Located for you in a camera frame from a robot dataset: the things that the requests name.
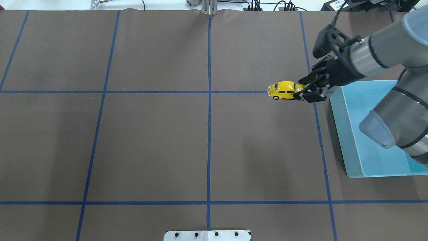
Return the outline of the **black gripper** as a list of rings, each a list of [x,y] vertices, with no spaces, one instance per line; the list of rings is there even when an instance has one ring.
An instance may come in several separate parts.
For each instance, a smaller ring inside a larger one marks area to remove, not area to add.
[[[327,85],[345,86],[358,81],[366,76],[357,71],[350,58],[350,51],[344,50],[339,56],[326,55],[319,62],[312,66],[311,72],[307,76],[298,80],[298,84],[308,85],[303,90],[293,94],[298,101],[308,103],[323,102],[327,99]]]

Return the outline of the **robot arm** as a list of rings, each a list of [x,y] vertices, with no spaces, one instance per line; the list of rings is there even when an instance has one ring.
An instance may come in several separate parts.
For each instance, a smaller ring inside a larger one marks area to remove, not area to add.
[[[397,146],[426,166],[428,9],[423,6],[402,19],[362,38],[341,32],[340,12],[316,39],[313,56],[320,59],[298,83],[304,86],[293,97],[309,103],[326,100],[334,86],[345,86],[402,65],[395,86],[370,110],[359,129],[379,146]]]

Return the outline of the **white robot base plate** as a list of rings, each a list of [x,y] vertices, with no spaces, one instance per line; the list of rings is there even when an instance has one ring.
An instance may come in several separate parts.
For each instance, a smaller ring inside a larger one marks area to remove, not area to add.
[[[168,231],[164,241],[251,241],[252,235],[247,230],[188,230]]]

